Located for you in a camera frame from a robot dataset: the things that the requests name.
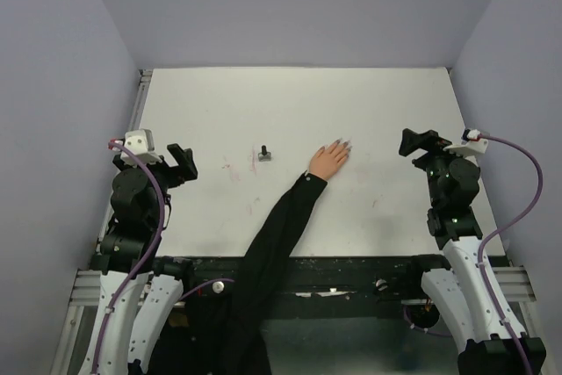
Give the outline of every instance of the human arm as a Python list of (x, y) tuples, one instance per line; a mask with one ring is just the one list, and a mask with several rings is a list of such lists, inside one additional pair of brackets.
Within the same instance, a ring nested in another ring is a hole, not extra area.
[(283, 279), (289, 255), (306, 228), (316, 200), (348, 156), (348, 142), (336, 141), (320, 148), (308, 172), (275, 204), (242, 259), (222, 352), (228, 374), (238, 373), (241, 358), (259, 332), (269, 300)]

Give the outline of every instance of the gray wall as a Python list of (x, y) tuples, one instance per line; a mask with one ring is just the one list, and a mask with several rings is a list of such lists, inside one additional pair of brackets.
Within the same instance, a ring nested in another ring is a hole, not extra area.
[[(517, 141), (544, 168), (544, 195), (504, 240), (538, 296), (552, 356), (562, 368), (562, 0), (492, 0), (453, 69), (469, 125)], [(488, 150), (484, 180), (498, 223), (530, 201), (537, 185), (528, 160), (503, 146)]]
[(452, 66), (489, 0), (104, 0), (142, 68)]
[(0, 372), (48, 373), (138, 72), (102, 0), (0, 0)]

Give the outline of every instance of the fingers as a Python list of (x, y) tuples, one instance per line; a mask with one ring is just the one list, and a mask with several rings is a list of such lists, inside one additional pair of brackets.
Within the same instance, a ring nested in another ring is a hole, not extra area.
[(337, 140), (335, 141), (332, 145), (330, 145), (328, 147), (328, 149), (326, 150), (327, 153), (332, 154), (334, 152), (334, 150), (336, 149), (336, 147), (338, 145), (340, 145), (340, 142), (342, 142), (342, 140)]
[(316, 154), (314, 155), (314, 158), (320, 157), (324, 153), (325, 150), (326, 150), (326, 147), (321, 147), (318, 151), (316, 151)]
[(343, 144), (339, 144), (337, 147), (335, 147), (334, 151), (332, 152), (332, 155), (337, 157), (346, 147), (348, 146), (348, 142), (344, 142)]
[(340, 154), (335, 156), (335, 160), (339, 162), (343, 157), (346, 157), (349, 154), (350, 148), (345, 148)]
[(340, 161), (337, 162), (336, 167), (337, 167), (338, 169), (340, 169), (340, 168), (343, 166), (343, 164), (345, 164), (345, 162), (348, 161), (348, 158), (349, 158), (348, 155), (344, 155), (344, 156), (340, 159)]

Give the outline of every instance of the white tabletop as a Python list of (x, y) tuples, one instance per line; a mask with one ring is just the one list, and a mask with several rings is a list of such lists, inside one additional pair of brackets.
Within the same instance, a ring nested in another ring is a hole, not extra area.
[[(349, 162), (318, 201), (293, 256), (437, 253), (424, 173), (398, 155), (402, 129), (459, 141), (464, 124), (445, 69), (195, 68), (154, 71), (140, 127), (157, 152), (193, 148), (197, 181), (172, 191), (158, 255), (242, 256), (277, 199), (324, 144)], [(265, 144), (273, 154), (259, 162)], [(165, 154), (170, 164), (174, 163)], [(484, 187), (473, 209), (495, 229)], [(487, 247), (502, 255), (499, 240)]]

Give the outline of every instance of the black sleeve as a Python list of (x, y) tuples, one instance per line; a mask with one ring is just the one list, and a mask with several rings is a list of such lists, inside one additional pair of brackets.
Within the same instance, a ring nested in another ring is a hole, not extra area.
[(242, 259), (222, 352), (227, 373), (237, 373), (244, 352), (258, 334), (268, 302), (285, 274), (289, 255), (327, 184), (311, 174), (299, 177), (273, 207)]

